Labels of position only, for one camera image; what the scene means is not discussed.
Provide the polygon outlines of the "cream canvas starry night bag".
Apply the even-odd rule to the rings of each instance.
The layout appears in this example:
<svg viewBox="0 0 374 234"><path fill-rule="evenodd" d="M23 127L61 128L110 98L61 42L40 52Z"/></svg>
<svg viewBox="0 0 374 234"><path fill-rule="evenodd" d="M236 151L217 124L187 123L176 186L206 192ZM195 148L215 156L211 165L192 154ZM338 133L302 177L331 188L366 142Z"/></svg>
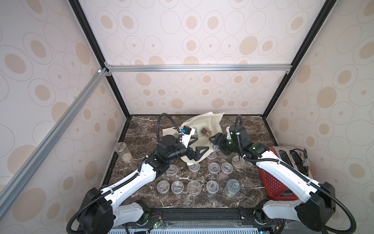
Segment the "cream canvas starry night bag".
<svg viewBox="0 0 374 234"><path fill-rule="evenodd" d="M181 157L181 160L185 162L187 166L202 162L212 152L214 152L213 144L209 141L209 138L216 135L217 133L222 133L220 122L223 116L224 114L214 114L212 112L208 112L198 116L194 116L179 125L179 127L181 127L182 129L184 126L187 126L195 130L194 136L198 137L198 140L190 145L190 147L194 151L196 151L197 147L209 147L208 151L204 153L204 155L199 160L190 160L187 156Z"/></svg>

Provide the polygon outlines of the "large clear seed jar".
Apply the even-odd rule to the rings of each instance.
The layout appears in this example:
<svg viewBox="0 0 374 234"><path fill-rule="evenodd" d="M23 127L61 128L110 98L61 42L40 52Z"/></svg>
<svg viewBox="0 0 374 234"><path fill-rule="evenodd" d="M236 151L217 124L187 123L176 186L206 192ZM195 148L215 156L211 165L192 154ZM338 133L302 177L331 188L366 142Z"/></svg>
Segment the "large clear seed jar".
<svg viewBox="0 0 374 234"><path fill-rule="evenodd" d="M227 197L232 198L235 197L241 189L241 185L239 181L235 179L230 179L227 181L224 193Z"/></svg>

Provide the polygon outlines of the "wide amber seed jar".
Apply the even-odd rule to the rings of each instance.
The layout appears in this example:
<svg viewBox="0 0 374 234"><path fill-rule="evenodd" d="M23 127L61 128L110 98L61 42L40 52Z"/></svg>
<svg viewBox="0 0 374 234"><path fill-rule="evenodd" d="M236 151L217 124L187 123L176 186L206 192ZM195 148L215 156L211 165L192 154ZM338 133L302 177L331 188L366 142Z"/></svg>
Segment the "wide amber seed jar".
<svg viewBox="0 0 374 234"><path fill-rule="evenodd" d="M236 155L232 158L231 164L235 170L240 170L246 167L245 160L239 155Z"/></svg>

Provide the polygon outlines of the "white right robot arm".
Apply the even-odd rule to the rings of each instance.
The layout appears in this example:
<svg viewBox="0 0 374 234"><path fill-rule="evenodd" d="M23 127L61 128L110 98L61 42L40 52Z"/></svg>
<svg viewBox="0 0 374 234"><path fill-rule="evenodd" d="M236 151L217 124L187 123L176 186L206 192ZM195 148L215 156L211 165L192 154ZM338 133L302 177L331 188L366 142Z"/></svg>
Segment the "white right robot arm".
<svg viewBox="0 0 374 234"><path fill-rule="evenodd" d="M259 142L251 142L247 130L242 126L241 116L228 128L227 135L217 133L209 141L229 155L237 153L245 161L268 172L295 194L294 201L266 201L260 208L261 214L268 219L288 219L300 221L315 232L323 230L335 234L352 234L356 231L356 221L349 209L335 197L335 189L328 182L318 181L300 173L284 162L269 148ZM328 227L326 224L340 207L347 215L350 226L346 230Z"/></svg>

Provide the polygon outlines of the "clear seed jar row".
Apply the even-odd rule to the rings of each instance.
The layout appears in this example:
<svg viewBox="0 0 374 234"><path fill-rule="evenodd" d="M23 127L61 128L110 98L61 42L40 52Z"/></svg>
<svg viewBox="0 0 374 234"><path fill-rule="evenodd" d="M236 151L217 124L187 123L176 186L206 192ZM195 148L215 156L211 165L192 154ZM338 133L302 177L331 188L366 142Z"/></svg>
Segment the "clear seed jar row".
<svg viewBox="0 0 374 234"><path fill-rule="evenodd" d="M215 151L211 152L206 159L208 162L214 162L217 159L217 153Z"/></svg>

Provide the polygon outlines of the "orange seed jar clear lid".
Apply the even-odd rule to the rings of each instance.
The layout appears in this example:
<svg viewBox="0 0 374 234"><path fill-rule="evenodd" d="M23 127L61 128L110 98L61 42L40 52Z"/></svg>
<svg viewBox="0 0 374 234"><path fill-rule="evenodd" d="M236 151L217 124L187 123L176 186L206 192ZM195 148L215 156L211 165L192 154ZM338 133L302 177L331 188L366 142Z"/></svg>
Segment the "orange seed jar clear lid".
<svg viewBox="0 0 374 234"><path fill-rule="evenodd" d="M192 165L189 166L189 171L192 173L192 174L198 174L199 171L200 171L200 163L194 163Z"/></svg>

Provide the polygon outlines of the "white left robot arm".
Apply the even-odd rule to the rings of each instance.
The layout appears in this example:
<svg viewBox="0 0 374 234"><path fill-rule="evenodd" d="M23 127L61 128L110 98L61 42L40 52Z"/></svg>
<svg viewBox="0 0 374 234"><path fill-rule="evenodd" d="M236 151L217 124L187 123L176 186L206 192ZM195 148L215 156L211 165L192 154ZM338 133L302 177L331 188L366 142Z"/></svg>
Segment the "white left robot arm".
<svg viewBox="0 0 374 234"><path fill-rule="evenodd" d="M119 215L115 214L122 202L144 185L156 180L164 174L170 163L181 157L199 161L208 152L208 146L191 144L198 140L194 136L194 129L184 126L176 128L178 137L165 135L160 137L156 133L157 146L149 155L145 156L138 168L120 182L101 190L89 190L80 209L71 217L66 226L68 234L106 234L119 222Z"/></svg>

